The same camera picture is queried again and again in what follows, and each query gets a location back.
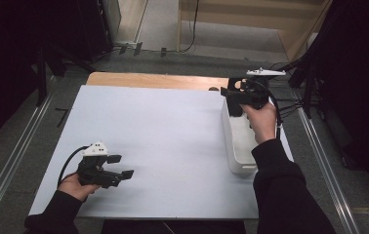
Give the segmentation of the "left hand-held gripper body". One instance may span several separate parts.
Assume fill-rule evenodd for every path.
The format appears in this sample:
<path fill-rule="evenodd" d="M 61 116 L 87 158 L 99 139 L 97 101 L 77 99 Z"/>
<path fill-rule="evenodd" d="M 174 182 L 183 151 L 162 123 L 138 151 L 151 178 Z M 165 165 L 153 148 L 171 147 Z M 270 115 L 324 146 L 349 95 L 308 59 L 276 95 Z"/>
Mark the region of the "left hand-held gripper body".
<path fill-rule="evenodd" d="M 110 154 L 101 142 L 91 144 L 81 152 L 82 160 L 78 164 L 77 173 L 82 185 L 96 184 L 101 188 L 117 187 L 122 180 L 122 174 L 106 171 L 103 164 Z"/>

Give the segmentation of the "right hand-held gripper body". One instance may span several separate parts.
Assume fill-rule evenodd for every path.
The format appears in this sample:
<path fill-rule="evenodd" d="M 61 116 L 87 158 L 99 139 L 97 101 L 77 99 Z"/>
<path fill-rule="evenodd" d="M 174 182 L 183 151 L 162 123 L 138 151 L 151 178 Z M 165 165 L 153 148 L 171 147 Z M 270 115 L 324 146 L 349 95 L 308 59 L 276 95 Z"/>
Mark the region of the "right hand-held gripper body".
<path fill-rule="evenodd" d="M 255 109 L 261 109 L 273 99 L 273 94 L 269 90 L 269 80 L 276 76 L 284 76 L 285 70 L 269 70 L 260 67 L 246 72 L 247 78 L 241 82 L 241 90 L 249 97 L 247 103 Z"/>

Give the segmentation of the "white plastic bin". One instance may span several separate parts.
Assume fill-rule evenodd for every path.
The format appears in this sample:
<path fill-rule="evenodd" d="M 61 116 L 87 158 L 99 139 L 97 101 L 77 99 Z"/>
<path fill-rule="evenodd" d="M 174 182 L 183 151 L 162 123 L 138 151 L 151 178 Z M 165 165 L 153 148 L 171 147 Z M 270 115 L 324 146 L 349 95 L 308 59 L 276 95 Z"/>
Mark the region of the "white plastic bin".
<path fill-rule="evenodd" d="M 222 122 L 230 171 L 236 175 L 253 175 L 258 170 L 258 167 L 251 150 L 258 146 L 258 143 L 256 142 L 254 131 L 250 128 L 247 115 L 242 113 L 239 117 L 232 117 L 227 101 L 224 100 Z"/>

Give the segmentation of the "person's left hand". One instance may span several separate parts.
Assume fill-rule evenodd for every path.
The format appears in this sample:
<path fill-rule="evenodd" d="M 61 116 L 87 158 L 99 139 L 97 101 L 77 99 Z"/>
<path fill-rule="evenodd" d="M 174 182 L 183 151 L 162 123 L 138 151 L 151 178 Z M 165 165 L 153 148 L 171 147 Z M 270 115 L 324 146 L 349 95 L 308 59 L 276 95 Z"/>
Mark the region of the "person's left hand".
<path fill-rule="evenodd" d="M 67 176 L 59 185 L 58 190 L 84 202 L 90 194 L 94 194 L 99 188 L 100 186 L 96 184 L 81 185 L 79 175 L 74 174 Z"/>

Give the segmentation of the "person's right hand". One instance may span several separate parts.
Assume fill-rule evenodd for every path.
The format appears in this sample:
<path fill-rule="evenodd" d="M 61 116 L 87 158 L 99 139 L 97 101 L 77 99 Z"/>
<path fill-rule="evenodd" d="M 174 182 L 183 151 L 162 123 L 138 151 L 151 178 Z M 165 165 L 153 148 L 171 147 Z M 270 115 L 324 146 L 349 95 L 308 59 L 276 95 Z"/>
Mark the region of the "person's right hand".
<path fill-rule="evenodd" d="M 276 108 L 274 105 L 267 103 L 261 109 L 255 109 L 246 104 L 242 104 L 241 107 L 247 115 L 258 144 L 276 138 Z"/>

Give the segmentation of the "black metal stand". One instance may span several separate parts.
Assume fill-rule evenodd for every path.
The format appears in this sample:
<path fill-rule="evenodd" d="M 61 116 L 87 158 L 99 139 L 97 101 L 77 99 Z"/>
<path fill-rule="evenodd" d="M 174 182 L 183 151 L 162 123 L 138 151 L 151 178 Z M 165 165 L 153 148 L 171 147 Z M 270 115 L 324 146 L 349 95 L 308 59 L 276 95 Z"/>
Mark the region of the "black metal stand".
<path fill-rule="evenodd" d="M 277 68 L 277 71 L 283 70 L 286 72 L 291 70 L 294 71 L 288 80 L 288 84 L 291 88 L 298 89 L 302 85 L 305 86 L 301 107 L 306 116 L 310 119 L 311 94 L 315 81 L 314 68 L 311 61 L 305 56 L 302 56 L 294 61 L 284 62 L 283 66 Z"/>
<path fill-rule="evenodd" d="M 66 51 L 57 44 L 51 42 L 43 42 L 37 51 L 36 74 L 37 74 L 37 90 L 38 100 L 37 106 L 40 106 L 47 98 L 47 78 L 46 67 L 49 67 L 54 75 L 63 76 L 66 72 L 66 67 L 63 64 L 63 59 L 68 59 L 72 63 L 86 70 L 89 74 L 96 72 L 96 69 L 83 61 L 76 55 Z"/>

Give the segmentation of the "wooden table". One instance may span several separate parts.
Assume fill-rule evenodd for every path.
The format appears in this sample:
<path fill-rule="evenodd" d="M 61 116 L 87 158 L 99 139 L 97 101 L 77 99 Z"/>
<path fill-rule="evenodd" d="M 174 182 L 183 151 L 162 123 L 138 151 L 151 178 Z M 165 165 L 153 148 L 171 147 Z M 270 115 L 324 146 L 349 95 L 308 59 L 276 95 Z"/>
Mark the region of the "wooden table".
<path fill-rule="evenodd" d="M 228 79 L 189 75 L 93 72 L 86 82 L 89 86 L 179 89 L 208 91 L 227 86 Z"/>

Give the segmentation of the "wooden shelf unit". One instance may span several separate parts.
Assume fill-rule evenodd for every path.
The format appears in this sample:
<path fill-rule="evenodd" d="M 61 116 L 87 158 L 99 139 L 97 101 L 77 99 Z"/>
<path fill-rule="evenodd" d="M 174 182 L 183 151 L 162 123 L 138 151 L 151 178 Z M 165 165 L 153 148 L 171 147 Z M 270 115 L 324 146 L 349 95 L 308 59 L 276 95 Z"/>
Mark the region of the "wooden shelf unit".
<path fill-rule="evenodd" d="M 333 0 L 179 0 L 176 49 L 181 48 L 182 21 L 276 29 L 289 61 L 301 56 L 317 33 Z"/>

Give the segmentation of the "black curtain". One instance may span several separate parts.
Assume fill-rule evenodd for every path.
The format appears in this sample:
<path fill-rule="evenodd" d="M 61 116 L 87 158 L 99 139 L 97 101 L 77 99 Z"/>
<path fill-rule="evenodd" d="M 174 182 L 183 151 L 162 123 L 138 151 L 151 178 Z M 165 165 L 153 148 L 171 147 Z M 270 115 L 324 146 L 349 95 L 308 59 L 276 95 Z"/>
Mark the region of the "black curtain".
<path fill-rule="evenodd" d="M 38 87 L 27 0 L 0 0 L 0 129 Z"/>
<path fill-rule="evenodd" d="M 318 38 L 322 97 L 349 135 L 342 149 L 369 173 L 369 0 L 334 0 Z"/>

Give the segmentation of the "black cabinet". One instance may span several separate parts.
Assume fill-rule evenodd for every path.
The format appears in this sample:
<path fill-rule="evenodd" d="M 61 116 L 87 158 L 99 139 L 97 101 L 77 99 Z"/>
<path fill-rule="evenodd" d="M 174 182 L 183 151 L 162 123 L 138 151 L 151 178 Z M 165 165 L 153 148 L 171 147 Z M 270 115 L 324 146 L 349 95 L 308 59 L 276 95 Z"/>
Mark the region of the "black cabinet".
<path fill-rule="evenodd" d="M 93 60 L 112 50 L 103 0 L 77 0 L 83 44 L 81 58 Z"/>

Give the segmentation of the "grey cabinet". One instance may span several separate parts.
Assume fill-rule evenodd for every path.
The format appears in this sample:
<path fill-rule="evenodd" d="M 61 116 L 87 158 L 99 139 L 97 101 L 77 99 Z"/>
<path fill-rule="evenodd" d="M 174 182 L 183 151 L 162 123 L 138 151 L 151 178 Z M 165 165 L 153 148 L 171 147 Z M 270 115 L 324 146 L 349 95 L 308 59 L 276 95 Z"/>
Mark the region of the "grey cabinet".
<path fill-rule="evenodd" d="M 116 43 L 119 25 L 121 22 L 121 12 L 118 0 L 102 0 L 104 14 L 111 42 Z"/>

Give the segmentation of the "aluminium floor rail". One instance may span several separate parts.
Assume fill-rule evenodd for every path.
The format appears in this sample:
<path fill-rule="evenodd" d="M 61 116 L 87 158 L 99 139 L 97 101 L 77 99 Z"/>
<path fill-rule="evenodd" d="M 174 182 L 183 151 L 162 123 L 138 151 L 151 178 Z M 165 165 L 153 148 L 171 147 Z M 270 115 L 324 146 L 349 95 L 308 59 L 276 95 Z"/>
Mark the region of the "aluminium floor rail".
<path fill-rule="evenodd" d="M 47 95 L 39 105 L 30 96 L 0 130 L 0 202 L 51 102 Z"/>
<path fill-rule="evenodd" d="M 360 230 L 355 222 L 347 198 L 330 165 L 312 120 L 308 118 L 306 112 L 302 108 L 299 110 L 299 115 L 316 157 L 319 169 L 322 172 L 324 181 L 329 190 L 337 215 L 345 230 L 345 234 L 360 234 Z"/>

